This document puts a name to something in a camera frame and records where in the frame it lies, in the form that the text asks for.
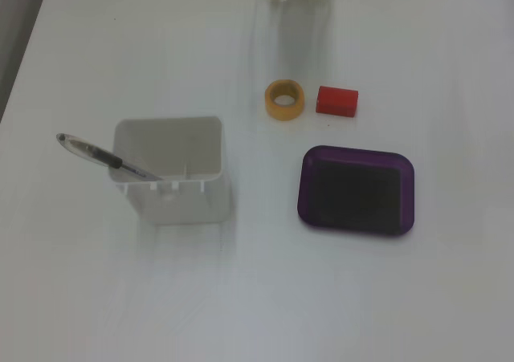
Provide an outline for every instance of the yellow tape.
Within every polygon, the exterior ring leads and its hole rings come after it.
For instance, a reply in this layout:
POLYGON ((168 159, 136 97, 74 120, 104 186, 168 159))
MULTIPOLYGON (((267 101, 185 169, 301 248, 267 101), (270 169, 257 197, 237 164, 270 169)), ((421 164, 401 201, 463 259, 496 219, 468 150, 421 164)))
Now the yellow tape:
POLYGON ((292 79, 280 79, 266 89, 266 110, 274 119, 289 121, 304 111, 305 96, 302 87, 292 79), (275 102, 279 96, 290 96, 295 99, 293 105, 280 106, 275 102))

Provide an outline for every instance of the purple plastic tray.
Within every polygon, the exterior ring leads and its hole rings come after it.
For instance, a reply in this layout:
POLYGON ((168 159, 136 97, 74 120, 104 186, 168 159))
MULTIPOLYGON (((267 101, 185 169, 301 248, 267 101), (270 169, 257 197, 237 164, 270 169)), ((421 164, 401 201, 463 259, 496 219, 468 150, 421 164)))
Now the purple plastic tray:
POLYGON ((414 225, 414 167, 397 153, 312 148, 304 157, 298 214, 311 226, 405 234, 414 225))

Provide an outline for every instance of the wall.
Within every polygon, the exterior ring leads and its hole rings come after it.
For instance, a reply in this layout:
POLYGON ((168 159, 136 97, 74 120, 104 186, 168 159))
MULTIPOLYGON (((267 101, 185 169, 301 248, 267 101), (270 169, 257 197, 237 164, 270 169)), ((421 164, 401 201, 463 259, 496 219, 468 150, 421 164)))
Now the wall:
POLYGON ((42 0, 0 0, 0 117, 42 0))

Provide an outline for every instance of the pen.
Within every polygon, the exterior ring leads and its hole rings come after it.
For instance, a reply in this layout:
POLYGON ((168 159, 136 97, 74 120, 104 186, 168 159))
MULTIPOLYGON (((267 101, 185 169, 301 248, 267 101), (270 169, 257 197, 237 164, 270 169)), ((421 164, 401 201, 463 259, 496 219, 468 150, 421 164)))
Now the pen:
POLYGON ((98 148, 93 144, 88 143, 72 135, 65 133, 59 133, 57 135, 57 141, 68 151, 75 155, 82 157, 83 159, 92 161, 100 165, 107 165, 110 168, 118 169, 121 172, 127 173, 128 175, 135 177, 140 181, 160 181, 164 180, 160 177, 152 175, 150 172, 141 169, 134 164, 130 164, 125 160, 120 159, 118 156, 98 148))

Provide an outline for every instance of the masking tape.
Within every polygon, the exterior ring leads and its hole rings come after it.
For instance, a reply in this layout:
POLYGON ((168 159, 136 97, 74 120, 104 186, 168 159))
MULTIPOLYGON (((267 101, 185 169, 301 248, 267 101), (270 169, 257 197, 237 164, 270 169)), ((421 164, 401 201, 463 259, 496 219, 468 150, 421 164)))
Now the masking tape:
POLYGON ((289 121, 304 111, 305 96, 302 87, 292 79, 280 79, 266 89, 266 110, 274 119, 289 121), (279 96, 290 96, 295 100, 293 105, 280 106, 275 102, 279 96))

